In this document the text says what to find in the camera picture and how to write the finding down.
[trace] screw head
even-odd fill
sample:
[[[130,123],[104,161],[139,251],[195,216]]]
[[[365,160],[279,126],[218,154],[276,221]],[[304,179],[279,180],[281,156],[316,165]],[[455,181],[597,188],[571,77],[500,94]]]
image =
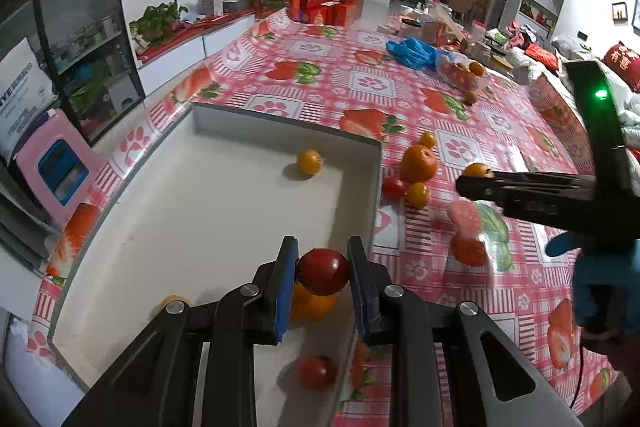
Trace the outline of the screw head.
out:
[[[240,293],[245,297],[255,297],[260,293],[260,288],[253,283],[249,283],[240,288]]]
[[[385,294],[393,298],[402,297],[402,295],[404,295],[404,288],[398,284],[390,284],[385,288]]]
[[[460,311],[465,315],[473,317],[474,315],[478,315],[478,306],[471,301],[465,301],[460,304]]]
[[[167,313],[171,313],[172,315],[179,315],[184,311],[184,302],[182,301],[171,301],[166,306]]]

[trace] pink chair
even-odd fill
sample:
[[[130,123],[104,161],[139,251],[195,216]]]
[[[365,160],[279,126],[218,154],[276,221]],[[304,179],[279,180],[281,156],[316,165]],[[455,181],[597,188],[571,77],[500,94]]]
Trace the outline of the pink chair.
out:
[[[84,141],[64,112],[50,109],[15,162],[54,222],[64,229],[104,161]]]

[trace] picture frame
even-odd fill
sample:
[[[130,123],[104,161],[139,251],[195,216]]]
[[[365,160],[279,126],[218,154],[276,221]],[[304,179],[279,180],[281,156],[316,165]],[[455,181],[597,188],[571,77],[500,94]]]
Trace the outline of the picture frame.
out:
[[[629,16],[626,12],[626,2],[612,3],[611,17],[613,22],[627,22],[629,20]]]
[[[634,29],[640,32],[640,0],[636,0],[636,9],[634,10],[634,18],[631,21]]]

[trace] open box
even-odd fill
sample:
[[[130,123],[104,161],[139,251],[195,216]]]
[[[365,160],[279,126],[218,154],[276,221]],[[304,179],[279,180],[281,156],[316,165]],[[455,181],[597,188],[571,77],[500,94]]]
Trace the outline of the open box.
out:
[[[325,159],[310,179],[295,166],[306,148]],[[191,105],[136,165],[86,241],[56,305],[50,345],[87,389],[166,296],[181,295],[194,305],[219,300],[275,259],[286,235],[298,239],[301,254],[314,247],[344,252],[351,235],[360,235],[369,249],[381,158],[376,140]],[[260,427],[330,421],[340,380],[325,393],[307,392],[295,382],[294,361],[329,356],[342,378],[353,331],[343,289],[322,321],[288,331],[278,346],[255,346]]]

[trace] potted plant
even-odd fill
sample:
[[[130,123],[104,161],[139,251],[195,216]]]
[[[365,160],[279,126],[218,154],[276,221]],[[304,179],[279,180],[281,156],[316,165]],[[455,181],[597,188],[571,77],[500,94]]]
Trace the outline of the potted plant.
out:
[[[129,23],[134,39],[140,36],[148,44],[158,44],[167,38],[180,20],[180,13],[188,12],[185,6],[178,6],[178,1],[158,6],[147,6],[145,13],[137,21]]]

